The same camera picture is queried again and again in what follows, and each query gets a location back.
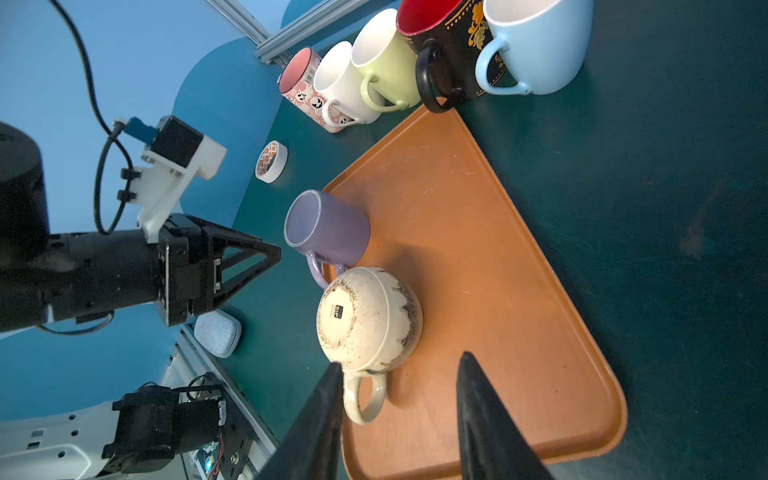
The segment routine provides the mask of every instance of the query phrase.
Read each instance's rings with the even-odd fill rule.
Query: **white mug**
[[[381,116],[380,111],[373,110],[363,101],[361,84],[362,75],[352,65],[352,44],[342,41],[334,45],[320,62],[314,80],[315,90],[327,99],[322,112],[326,124],[332,127],[369,124]],[[384,97],[378,91],[369,87],[368,93],[374,103],[384,105]],[[337,124],[329,115],[332,106],[354,120]]]
[[[485,0],[493,40],[480,52],[475,79],[494,95],[546,95],[571,83],[587,56],[594,0]],[[518,81],[493,87],[486,71],[499,52]]]
[[[317,338],[344,371],[344,409],[360,425],[370,423],[386,397],[386,373],[411,355],[422,336],[422,306],[411,287],[375,266],[358,266],[326,288],[317,309]],[[363,378],[373,393],[360,409]]]

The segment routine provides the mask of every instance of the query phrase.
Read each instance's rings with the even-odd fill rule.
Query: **mug handle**
[[[320,113],[323,115],[323,120],[326,121],[326,125],[329,125],[330,127],[334,127],[334,128],[344,128],[350,125],[360,125],[365,123],[360,118],[356,118],[350,121],[348,124],[337,124],[336,122],[331,120],[330,109],[333,105],[338,105],[338,104],[339,104],[338,100],[336,100],[335,98],[330,98],[329,100],[326,100],[326,103],[323,105],[323,109],[321,110]]]
[[[320,260],[314,250],[310,250],[306,253],[306,262],[310,266],[312,278],[315,279],[318,285],[320,285],[320,288],[323,290],[328,288],[330,283],[328,283],[328,280],[326,280],[326,277],[323,275],[323,268],[320,266]],[[343,263],[338,263],[334,265],[334,267],[336,268],[336,275],[341,275],[346,272],[346,265]]]
[[[373,380],[373,393],[371,401],[365,410],[360,411],[360,383],[361,376],[344,372],[344,409],[349,419],[358,425],[365,425],[373,421],[381,412],[386,398],[386,374],[380,373],[371,377]]]
[[[478,62],[475,64],[475,80],[480,85],[480,88],[493,95],[527,95],[531,93],[531,87],[527,86],[523,82],[519,81],[514,87],[494,87],[488,83],[488,65],[493,60],[493,56],[497,51],[509,50],[509,43],[502,37],[498,36],[491,40],[491,43],[487,44],[482,49],[478,56]]]
[[[362,78],[362,84],[360,84],[360,95],[362,96],[362,101],[364,101],[366,105],[371,107],[373,110],[381,111],[383,113],[405,110],[408,108],[408,102],[405,100],[398,100],[397,103],[391,107],[384,107],[383,105],[379,105],[374,102],[373,99],[371,99],[371,94],[368,92],[368,87],[377,81],[379,81],[379,77],[376,77],[372,71],[366,73],[366,76]]]
[[[437,97],[433,94],[432,86],[435,84],[432,79],[432,73],[429,70],[431,60],[441,60],[442,49],[437,41],[429,39],[424,42],[422,50],[416,56],[416,87],[419,89],[419,96],[424,102],[424,106],[432,113],[441,114],[454,108],[465,96],[465,92],[454,87],[451,93],[445,99],[445,103],[440,105]]]

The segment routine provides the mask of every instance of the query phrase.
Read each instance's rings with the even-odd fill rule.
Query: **black mug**
[[[442,113],[485,93],[475,80],[475,64],[493,36],[482,0],[402,0],[397,30],[417,54],[416,86],[430,111]],[[496,53],[488,83],[495,84],[506,70]]]

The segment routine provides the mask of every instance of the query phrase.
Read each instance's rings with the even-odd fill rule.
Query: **black mug handle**
[[[429,70],[429,62],[441,59],[442,49],[437,41],[432,39],[424,42],[422,50],[419,52],[419,55],[416,56],[416,87],[419,89],[419,96],[421,96],[427,110],[436,114],[441,114],[454,108],[454,106],[461,103],[465,96],[464,91],[461,88],[454,87],[451,90],[451,93],[446,97],[444,104],[440,105],[440,102],[437,101],[437,97],[432,89],[435,82],[432,79],[432,73]]]

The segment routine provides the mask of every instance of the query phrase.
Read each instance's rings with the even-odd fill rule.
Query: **gold floral pattern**
[[[472,25],[467,31],[469,33],[469,46],[475,46],[478,50],[482,50],[482,46],[485,44],[486,30],[488,30],[488,23],[482,13],[482,2],[479,2],[472,7]]]

